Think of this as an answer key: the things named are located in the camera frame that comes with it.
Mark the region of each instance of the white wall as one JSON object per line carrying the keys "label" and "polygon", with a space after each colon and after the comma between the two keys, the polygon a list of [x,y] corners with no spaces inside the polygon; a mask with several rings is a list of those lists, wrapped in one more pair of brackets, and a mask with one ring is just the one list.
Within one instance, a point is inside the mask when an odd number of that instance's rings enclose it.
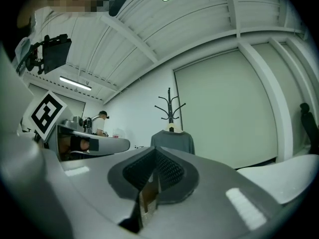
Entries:
{"label": "white wall", "polygon": [[103,104],[86,101],[82,118],[93,117],[103,110]]}
{"label": "white wall", "polygon": [[[167,98],[168,88],[171,88],[171,97],[177,96],[175,79],[172,69],[165,65],[160,66],[136,81],[122,94],[107,103],[104,110],[110,116],[105,122],[105,131],[109,136],[114,129],[119,129],[131,142],[131,149],[136,146],[150,146],[151,136],[166,128],[168,124],[166,114],[155,108],[154,105],[167,111],[166,101],[158,96]],[[178,100],[174,99],[173,109],[178,107]],[[174,123],[180,127],[180,120]]]}

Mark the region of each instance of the white surface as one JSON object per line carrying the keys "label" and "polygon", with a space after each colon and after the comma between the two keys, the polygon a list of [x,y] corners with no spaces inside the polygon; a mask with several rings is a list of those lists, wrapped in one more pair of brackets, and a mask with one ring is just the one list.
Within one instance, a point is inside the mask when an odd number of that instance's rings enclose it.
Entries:
{"label": "white surface", "polygon": [[32,132],[21,132],[21,133],[19,133],[19,136],[27,137],[27,138],[30,138],[30,139],[34,139],[35,138],[35,133],[32,133]]}
{"label": "white surface", "polygon": [[267,222],[265,215],[240,192],[240,189],[232,188],[226,191],[226,196],[249,230],[255,230]]}
{"label": "white surface", "polygon": [[0,43],[0,132],[16,133],[33,96],[17,75]]}
{"label": "white surface", "polygon": [[[155,108],[157,105],[167,110],[167,103],[158,97],[167,98],[167,91],[170,88],[171,98],[177,96],[175,80],[171,67],[160,66],[149,74],[130,85],[122,94],[107,103],[103,110],[110,119],[105,122],[104,131],[123,131],[126,139],[131,142],[131,149],[134,146],[149,146],[151,136],[166,128],[168,124],[166,114]],[[177,99],[173,101],[173,109],[178,107]],[[180,127],[180,120],[174,120]]]}
{"label": "white surface", "polygon": [[299,151],[298,153],[294,154],[294,157],[297,156],[302,156],[302,155],[307,155],[310,151],[310,144],[306,145],[301,151]]}
{"label": "white surface", "polygon": [[300,119],[301,109],[299,106],[306,100],[301,92],[300,85],[296,80],[297,76],[293,73],[289,63],[283,59],[283,56],[278,53],[271,44],[259,44],[254,45],[253,47],[262,56],[275,75],[285,96],[293,132],[293,153],[297,153],[304,147],[306,139],[306,132]]}
{"label": "white surface", "polygon": [[90,169],[87,166],[82,166],[76,169],[72,169],[72,170],[67,170],[64,171],[66,176],[70,177],[70,176],[74,176],[74,175],[78,175],[78,174],[82,174],[82,173],[87,173],[89,172]]}
{"label": "white surface", "polygon": [[269,65],[249,43],[240,40],[238,48],[253,66],[271,102],[278,138],[277,161],[287,160],[293,156],[293,130],[283,90]]}
{"label": "white surface", "polygon": [[272,107],[253,67],[240,53],[222,54],[175,73],[183,130],[196,155],[233,168],[277,156]]}
{"label": "white surface", "polygon": [[273,165],[242,168],[237,172],[266,190],[278,203],[284,204],[311,184],[318,169],[319,156],[308,154]]}
{"label": "white surface", "polygon": [[92,122],[92,133],[96,133],[97,130],[104,131],[104,119],[97,118]]}

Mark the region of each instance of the black mesh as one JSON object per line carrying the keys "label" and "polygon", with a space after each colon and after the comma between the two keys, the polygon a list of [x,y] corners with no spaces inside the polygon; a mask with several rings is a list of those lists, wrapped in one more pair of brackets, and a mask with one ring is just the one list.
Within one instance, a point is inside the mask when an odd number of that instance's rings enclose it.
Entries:
{"label": "black mesh", "polygon": [[126,166],[123,170],[123,176],[129,183],[141,191],[155,168],[159,173],[162,191],[178,183],[184,174],[184,170],[179,164],[154,150]]}
{"label": "black mesh", "polygon": [[183,168],[160,152],[156,154],[156,163],[162,191],[174,186],[183,178]]}
{"label": "black mesh", "polygon": [[123,169],[124,178],[141,191],[150,178],[156,164],[155,151],[148,153]]}
{"label": "black mesh", "polygon": [[108,172],[108,181],[119,197],[136,201],[152,173],[153,183],[161,189],[158,204],[183,201],[199,181],[198,171],[192,164],[160,147],[151,147],[117,163]]}

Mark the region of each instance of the black chair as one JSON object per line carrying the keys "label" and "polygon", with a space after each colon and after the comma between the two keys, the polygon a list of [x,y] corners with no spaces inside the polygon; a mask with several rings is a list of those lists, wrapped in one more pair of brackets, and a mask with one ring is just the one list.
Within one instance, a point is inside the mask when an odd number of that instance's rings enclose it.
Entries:
{"label": "black chair", "polygon": [[301,108],[301,123],[310,139],[311,148],[310,154],[319,154],[319,129],[315,122],[314,116],[309,112],[309,105],[303,103],[300,105]]}

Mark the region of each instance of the ceiling beam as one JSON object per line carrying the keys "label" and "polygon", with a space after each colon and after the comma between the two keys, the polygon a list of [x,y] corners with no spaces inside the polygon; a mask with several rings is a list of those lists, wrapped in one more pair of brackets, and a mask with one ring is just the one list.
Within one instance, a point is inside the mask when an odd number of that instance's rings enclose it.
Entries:
{"label": "ceiling beam", "polygon": [[149,59],[154,63],[158,61],[157,55],[152,49],[142,41],[132,30],[129,29],[124,23],[119,21],[115,17],[111,17],[108,14],[103,14],[101,20],[109,25],[111,28],[115,29],[119,34],[124,36],[130,42],[132,42],[136,47],[138,47]]}
{"label": "ceiling beam", "polygon": [[233,28],[236,29],[236,36],[240,37],[240,19],[238,15],[238,1],[237,0],[227,0],[229,15],[230,15],[230,23]]}
{"label": "ceiling beam", "polygon": [[278,41],[276,41],[274,38],[270,38],[269,43],[273,46],[275,50],[277,50],[279,55],[289,66],[291,72],[294,75],[295,80],[297,81],[300,87],[304,100],[306,101],[306,103],[310,105],[310,109],[315,115],[315,120],[318,121],[319,109],[316,99],[316,93],[313,87],[311,86],[310,80],[307,80],[307,73],[304,72],[302,68],[298,66],[298,64],[294,61],[294,59],[291,57],[288,51]]}
{"label": "ceiling beam", "polygon": [[26,82],[27,84],[28,83],[31,83],[33,85],[36,85],[40,88],[43,88],[43,89],[46,89],[46,90],[51,90],[52,92],[56,93],[56,94],[59,94],[59,95],[62,95],[62,96],[65,96],[67,98],[72,98],[72,99],[75,99],[75,100],[78,100],[78,101],[81,101],[81,102],[87,102],[87,101],[90,101],[90,102],[97,102],[99,104],[102,103],[101,100],[98,100],[96,98],[93,98],[93,97],[89,97],[85,94],[81,94],[81,93],[78,93],[78,92],[75,92],[73,90],[70,90],[70,89],[67,89],[67,88],[64,88],[62,86],[59,86],[57,84],[54,84],[54,83],[51,83],[51,82],[48,82],[42,78],[40,78],[41,76],[34,76],[33,74],[29,73],[29,72],[26,72],[23,76],[23,81]]}
{"label": "ceiling beam", "polygon": [[286,43],[304,66],[306,73],[308,74],[309,79],[314,87],[317,101],[319,102],[319,66],[314,59],[316,55],[311,54],[296,38],[287,38]]}
{"label": "ceiling beam", "polygon": [[[296,32],[296,33],[300,33],[301,31],[300,30],[295,30],[293,28],[286,28],[286,27],[279,27],[279,26],[262,26],[262,27],[246,27],[246,28],[242,28],[241,32],[245,32],[245,33],[248,33],[248,32],[259,32],[259,31],[280,31],[280,32]],[[159,60],[157,63],[154,63],[152,64],[151,66],[147,67],[147,68],[143,68],[141,69],[140,71],[138,71],[134,77],[131,77],[129,78],[123,85],[119,86],[119,92],[120,93],[123,89],[125,89],[128,85],[130,85],[131,83],[133,83],[134,81],[136,81],[138,78],[140,78],[141,76],[143,76],[144,74],[148,73],[149,71],[153,70],[154,68],[158,67],[159,65],[165,63],[166,61],[172,59],[173,57],[175,56],[178,56],[188,50],[191,50],[192,48],[194,47],[197,47],[197,46],[200,46],[204,43],[207,43],[209,41],[213,41],[213,40],[217,40],[217,39],[220,39],[220,38],[223,38],[223,37],[226,37],[226,36],[231,36],[231,35],[234,35],[236,34],[236,30],[233,29],[233,30],[229,30],[227,32],[222,32],[222,33],[218,33],[218,34],[213,34],[211,36],[207,36],[207,37],[204,37],[200,40],[197,40],[195,41],[194,43],[191,43],[189,45],[186,45],[184,47],[182,47],[181,49],[179,50],[176,50],[174,51],[173,53],[169,54],[168,56],[162,58],[161,60]],[[188,56],[187,58],[184,58],[184,61],[186,61],[187,59],[193,59],[191,56]],[[112,94],[111,96],[109,96],[108,98],[106,98],[104,100],[104,105],[109,102],[112,98],[114,98],[118,93],[114,93]]]}
{"label": "ceiling beam", "polygon": [[66,71],[68,74],[74,74],[80,78],[83,78],[84,80],[87,81],[91,81],[94,82],[102,87],[105,87],[113,92],[118,92],[118,89],[116,86],[114,86],[113,84],[95,76],[92,74],[89,74],[83,70],[80,70],[79,68],[72,66],[70,64],[65,64],[63,66],[60,67],[61,69],[63,69],[64,71]]}

